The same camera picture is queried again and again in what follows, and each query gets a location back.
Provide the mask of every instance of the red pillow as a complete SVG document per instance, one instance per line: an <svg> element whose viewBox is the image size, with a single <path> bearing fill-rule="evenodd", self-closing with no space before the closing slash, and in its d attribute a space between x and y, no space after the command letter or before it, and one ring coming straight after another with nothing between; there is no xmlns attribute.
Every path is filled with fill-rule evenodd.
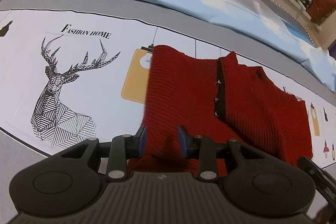
<svg viewBox="0 0 336 224"><path fill-rule="evenodd" d="M307 13L311 22L321 25L336 10L336 0L312 0Z"/></svg>

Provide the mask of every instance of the dark red cloth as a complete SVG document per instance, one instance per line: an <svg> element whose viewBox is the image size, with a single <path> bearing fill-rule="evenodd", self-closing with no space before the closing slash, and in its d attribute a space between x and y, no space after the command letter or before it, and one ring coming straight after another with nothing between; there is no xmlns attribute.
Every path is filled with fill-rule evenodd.
<svg viewBox="0 0 336 224"><path fill-rule="evenodd" d="M336 11L336 0L312 0L306 11L311 16L311 22L321 25Z"/></svg>
<svg viewBox="0 0 336 224"><path fill-rule="evenodd" d="M142 122L148 141L143 158L130 160L130 171L195 174L197 160L181 157L180 125L191 135L206 135L215 142L245 141L293 165L298 156L312 158L305 103L274 86L261 67L239 65L234 52L221 63L225 123L214 116L217 60L195 59L169 46L154 48ZM218 169L226 175L223 160L218 160Z"/></svg>

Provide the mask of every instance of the bedsheet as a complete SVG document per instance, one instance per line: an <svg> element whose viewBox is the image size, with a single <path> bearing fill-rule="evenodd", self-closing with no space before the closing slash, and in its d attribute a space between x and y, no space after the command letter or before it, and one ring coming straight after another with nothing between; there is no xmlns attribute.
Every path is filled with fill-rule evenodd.
<svg viewBox="0 0 336 224"><path fill-rule="evenodd" d="M90 137L106 142L137 131L152 58L148 45L168 45L198 59L230 53L218 43L117 16L2 10L0 25L0 128L49 155ZM336 107L237 54L240 64L262 66L278 88L305 101L313 160L323 167L332 164L335 154L325 157L322 147L331 152L336 144Z"/></svg>
<svg viewBox="0 0 336 224"><path fill-rule="evenodd" d="M299 62L323 85L335 91L336 61L309 44L309 39L265 4L253 0L144 0L229 27L254 37Z"/></svg>

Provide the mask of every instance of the yellow tag illustration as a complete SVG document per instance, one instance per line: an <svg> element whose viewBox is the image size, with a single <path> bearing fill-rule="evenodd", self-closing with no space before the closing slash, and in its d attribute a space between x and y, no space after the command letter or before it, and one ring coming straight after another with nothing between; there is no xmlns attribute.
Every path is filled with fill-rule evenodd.
<svg viewBox="0 0 336 224"><path fill-rule="evenodd" d="M310 112L313 119L314 134L315 136L320 136L319 121L317 120L316 109L313 104L310 105Z"/></svg>
<svg viewBox="0 0 336 224"><path fill-rule="evenodd" d="M136 49L129 66L121 97L138 103L145 103L149 68L154 46Z"/></svg>

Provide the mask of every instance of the geometric deer drawing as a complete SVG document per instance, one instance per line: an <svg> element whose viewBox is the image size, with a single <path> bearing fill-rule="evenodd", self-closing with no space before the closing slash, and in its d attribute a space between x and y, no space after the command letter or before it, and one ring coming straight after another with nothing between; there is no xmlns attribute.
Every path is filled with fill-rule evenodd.
<svg viewBox="0 0 336 224"><path fill-rule="evenodd" d="M98 69L112 63L120 52L110 60L105 61L107 52L100 41L102 54L97 60L93 60L91 65L87 65L87 52L84 61L80 65L71 65L68 71L58 73L55 54L60 47L50 55L49 46L60 37L49 41L46 46L44 45L45 38L43 39L41 54L48 63L45 73L49 80L37 100L31 124L34 133L41 141L51 142L52 147L68 148L87 138L95 137L96 132L95 123L90 116L74 112L59 101L62 85L75 81L79 77L77 73L80 71Z"/></svg>

